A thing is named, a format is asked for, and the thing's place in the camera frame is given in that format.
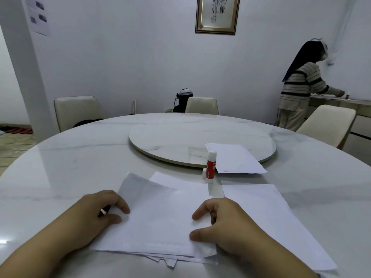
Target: hand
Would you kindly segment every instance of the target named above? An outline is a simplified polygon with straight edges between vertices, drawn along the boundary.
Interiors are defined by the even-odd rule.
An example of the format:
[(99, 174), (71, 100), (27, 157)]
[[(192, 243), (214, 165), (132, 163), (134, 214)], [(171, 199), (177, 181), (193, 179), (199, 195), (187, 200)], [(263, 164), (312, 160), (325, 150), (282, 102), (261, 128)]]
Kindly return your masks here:
[(211, 214), (212, 226), (190, 233), (192, 241), (216, 243), (225, 251), (249, 259), (269, 236), (234, 201), (228, 198), (206, 200), (192, 215), (199, 220)]
[(119, 215), (98, 217), (100, 210), (108, 205), (116, 205), (125, 214), (130, 213), (129, 206), (116, 192), (100, 191), (82, 197), (40, 233), (64, 254), (80, 249), (108, 225), (121, 222)]
[(342, 97), (343, 95), (345, 95), (345, 91), (339, 91), (336, 97)]

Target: striped sweater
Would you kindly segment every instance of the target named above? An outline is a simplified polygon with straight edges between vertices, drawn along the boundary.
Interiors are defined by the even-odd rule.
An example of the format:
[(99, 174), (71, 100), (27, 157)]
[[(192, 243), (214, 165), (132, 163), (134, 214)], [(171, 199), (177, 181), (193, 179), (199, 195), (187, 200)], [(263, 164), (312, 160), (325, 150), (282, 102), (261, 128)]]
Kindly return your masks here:
[(309, 105), (311, 93), (335, 94), (339, 89), (326, 85), (321, 78), (319, 66), (308, 62), (286, 80), (279, 101), (279, 108), (297, 111), (298, 108), (306, 108)]

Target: long black hair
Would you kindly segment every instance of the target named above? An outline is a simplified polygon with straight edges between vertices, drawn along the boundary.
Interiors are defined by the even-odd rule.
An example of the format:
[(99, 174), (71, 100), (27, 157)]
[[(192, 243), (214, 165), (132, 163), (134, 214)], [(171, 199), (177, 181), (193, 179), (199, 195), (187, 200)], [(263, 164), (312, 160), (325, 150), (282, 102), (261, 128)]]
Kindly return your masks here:
[(300, 49), (298, 55), (295, 57), (290, 68), (287, 70), (285, 78), (282, 82), (285, 82), (294, 73), (294, 71), (308, 62), (316, 63), (319, 61), (325, 52), (322, 42), (320, 41), (308, 41)]

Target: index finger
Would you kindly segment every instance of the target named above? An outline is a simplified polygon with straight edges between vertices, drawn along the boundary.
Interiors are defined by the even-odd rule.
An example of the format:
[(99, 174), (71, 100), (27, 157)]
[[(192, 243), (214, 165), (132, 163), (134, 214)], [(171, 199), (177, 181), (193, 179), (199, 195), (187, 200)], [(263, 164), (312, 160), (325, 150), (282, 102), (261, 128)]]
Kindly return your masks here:
[(218, 199), (218, 198), (212, 198), (212, 199), (206, 200), (193, 213), (192, 219), (199, 220), (200, 218), (202, 218), (204, 215), (206, 215), (209, 212), (217, 212), (220, 201), (221, 199)]
[(100, 194), (100, 208), (104, 208), (105, 206), (112, 206), (115, 205), (120, 210), (123, 211), (124, 214), (130, 213), (129, 205), (126, 201), (118, 195), (113, 190), (106, 190), (98, 192)]

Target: marble table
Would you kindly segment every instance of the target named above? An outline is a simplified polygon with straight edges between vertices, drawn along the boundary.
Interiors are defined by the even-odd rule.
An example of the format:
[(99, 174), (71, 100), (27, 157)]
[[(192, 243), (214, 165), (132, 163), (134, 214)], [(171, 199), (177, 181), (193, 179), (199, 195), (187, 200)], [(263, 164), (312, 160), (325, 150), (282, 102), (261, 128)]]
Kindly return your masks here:
[[(200, 168), (162, 162), (129, 143), (136, 125), (184, 114), (116, 117), (62, 132), (18, 158), (0, 178), (0, 263), (19, 245), (80, 197), (118, 190), (127, 172), (149, 178), (155, 171), (202, 182)], [(328, 278), (371, 276), (371, 167), (354, 157), (285, 129), (243, 119), (195, 114), (200, 120), (238, 121), (269, 135), (276, 153), (262, 165), (264, 175), (216, 176), (209, 186), (222, 197), (221, 180), (275, 184), (293, 213), (339, 266)], [(55, 277), (252, 277), (248, 267), (219, 252), (220, 265), (164, 262), (122, 253), (83, 249), (63, 262)]]
[(169, 163), (205, 168), (206, 143), (241, 144), (259, 161), (268, 160), (276, 143), (266, 133), (239, 119), (200, 119), (198, 114), (167, 115), (136, 125), (129, 139), (139, 151)]

